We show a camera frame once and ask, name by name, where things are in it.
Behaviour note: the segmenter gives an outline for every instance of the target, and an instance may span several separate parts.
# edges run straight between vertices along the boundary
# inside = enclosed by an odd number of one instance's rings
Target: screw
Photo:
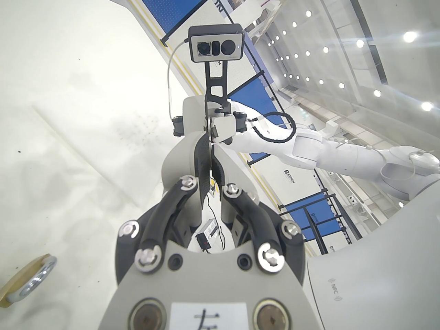
[[[268,249],[266,252],[263,252],[263,258],[272,266],[276,266],[278,264],[279,253],[274,248]]]
[[[143,250],[140,257],[139,257],[139,263],[143,266],[148,266],[150,264],[153,264],[154,261],[156,261],[157,256],[154,253],[154,250],[151,250],[147,248],[146,250]]]
[[[182,185],[184,187],[191,187],[194,185],[194,179],[190,176],[186,176],[182,179]]]
[[[122,228],[122,234],[123,235],[130,235],[134,232],[135,227],[132,224],[126,224],[123,228]]]
[[[239,192],[239,188],[235,184],[229,184],[228,185],[228,193],[233,195],[237,194]]]
[[[286,230],[288,231],[288,233],[292,237],[296,236],[299,233],[299,231],[300,231],[300,229],[296,226],[295,223],[288,223],[286,225]]]

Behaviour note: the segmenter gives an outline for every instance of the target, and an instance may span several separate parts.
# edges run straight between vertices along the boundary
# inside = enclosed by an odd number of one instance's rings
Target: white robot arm
[[[278,157],[283,163],[306,169],[323,170],[374,182],[384,192],[401,200],[412,200],[425,188],[440,180],[439,159],[411,146],[397,146],[376,150],[351,143],[326,140],[311,129],[297,128],[293,138],[285,143],[263,140],[255,126],[265,137],[283,140],[292,129],[278,127],[256,110],[231,101],[232,111],[244,112],[248,130],[237,133],[228,148],[237,152],[265,152]]]

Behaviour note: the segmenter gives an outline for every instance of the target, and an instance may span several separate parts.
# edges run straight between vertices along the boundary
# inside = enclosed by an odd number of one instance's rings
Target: metal screw head
[[[126,224],[126,225],[124,225],[124,227],[122,228],[122,233],[123,233],[124,235],[130,235],[130,234],[133,233],[134,229],[135,229],[135,227],[134,227],[133,225],[131,225],[131,224]]]
[[[181,177],[182,179],[182,187],[181,190],[189,191],[197,185],[197,180],[192,175],[185,175]]]
[[[130,235],[132,238],[138,235],[139,233],[139,223],[136,220],[129,220],[121,225],[119,228],[118,236],[124,237]]]
[[[281,233],[287,238],[292,239],[301,233],[301,228],[292,220],[285,220],[281,223]]]
[[[263,258],[273,267],[278,264],[279,253],[277,250],[270,248],[266,252],[263,252]]]
[[[182,185],[184,187],[191,187],[193,185],[193,183],[194,183],[194,180],[192,177],[187,176],[186,178],[182,179]]]
[[[149,264],[153,264],[154,261],[156,261],[156,259],[157,259],[157,256],[154,253],[154,250],[151,250],[149,248],[146,249],[146,250],[143,250],[142,253],[139,256],[139,262],[143,266],[147,266]]]
[[[270,273],[280,272],[286,261],[284,256],[272,248],[268,242],[258,248],[257,259],[261,268]]]
[[[162,250],[158,245],[153,249],[138,249],[135,254],[135,266],[142,272],[151,272],[156,269],[162,259]]]
[[[300,232],[301,229],[298,228],[295,223],[289,223],[288,225],[286,225],[286,230],[289,234],[292,235],[292,237],[294,237]]]
[[[239,192],[239,188],[235,184],[228,185],[228,193],[229,194],[237,194]]]

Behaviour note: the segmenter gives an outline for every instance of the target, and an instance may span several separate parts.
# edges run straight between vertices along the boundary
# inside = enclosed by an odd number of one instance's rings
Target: wire
[[[216,214],[215,214],[214,211],[212,210],[211,205],[209,205],[209,196],[206,195],[206,197],[208,198],[208,206],[209,206],[209,208],[211,209],[211,212],[214,214],[214,219],[216,220],[217,228],[219,228],[219,236],[220,236],[220,241],[221,241],[221,248],[222,248],[222,250],[224,250],[225,247],[226,247],[226,239],[225,239],[225,237],[224,237],[224,234],[223,234],[223,231],[222,231],[222,229],[221,229],[221,226],[219,225],[219,222],[217,221]]]
[[[384,154],[383,154],[382,152],[380,152],[378,149],[376,149],[376,148],[374,148],[374,147],[372,147],[372,146],[370,146],[370,148],[373,149],[374,151],[376,151],[377,153],[379,153],[380,156],[382,156],[382,158],[384,159],[385,164],[384,164],[384,165],[381,167],[381,169],[380,169],[380,175],[381,175],[384,179],[394,180],[394,181],[406,181],[406,180],[411,179],[411,178],[415,175],[416,168],[415,168],[415,163],[414,163],[414,160],[413,160],[412,156],[415,155],[415,154],[419,154],[419,151],[413,151],[413,152],[410,152],[410,153],[408,154],[408,158],[411,160],[411,163],[413,164],[413,172],[412,172],[412,174],[411,174],[409,177],[405,178],[405,179],[393,179],[393,178],[391,178],[391,177],[385,176],[384,173],[383,173],[383,169],[384,169],[385,166],[387,165],[386,158],[385,158]]]
[[[169,60],[168,60],[168,69],[166,72],[166,78],[167,78],[167,84],[168,84],[168,114],[169,114],[169,119],[171,121],[173,120],[173,117],[171,115],[171,87],[169,84],[169,71],[171,69],[171,62],[173,61],[173,56],[176,53],[177,49],[179,49],[183,44],[185,44],[187,42],[188,42],[188,39],[185,39],[178,46],[176,46],[176,48],[173,50],[173,52],[171,53],[171,56],[169,57]]]
[[[268,116],[283,116],[283,117],[285,117],[287,119],[287,121],[289,121],[290,125],[292,126],[292,132],[289,135],[289,137],[287,137],[284,140],[274,140],[274,139],[270,139],[270,138],[264,137],[260,133],[260,131],[258,131],[258,129],[255,126],[253,126],[253,129],[255,130],[256,134],[261,139],[263,139],[264,141],[267,141],[267,142],[272,142],[272,143],[285,143],[287,141],[290,141],[295,136],[295,133],[297,132],[297,125],[295,124],[295,121],[294,121],[294,119],[292,118],[291,115],[289,115],[288,113],[285,113],[285,112],[269,112],[269,113],[263,114],[263,118],[266,118]],[[255,121],[258,121],[259,119],[261,119],[261,116],[255,117],[255,118],[253,118],[251,120],[248,120],[248,122],[255,122]]]

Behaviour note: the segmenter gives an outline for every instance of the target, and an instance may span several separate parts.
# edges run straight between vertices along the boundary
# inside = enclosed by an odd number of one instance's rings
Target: ceiling
[[[297,87],[296,93],[392,141],[440,148],[439,0],[357,1],[357,10],[351,0],[285,1],[257,44],[275,83]],[[408,31],[418,35],[411,43],[403,38]],[[434,108],[422,110],[423,102]]]

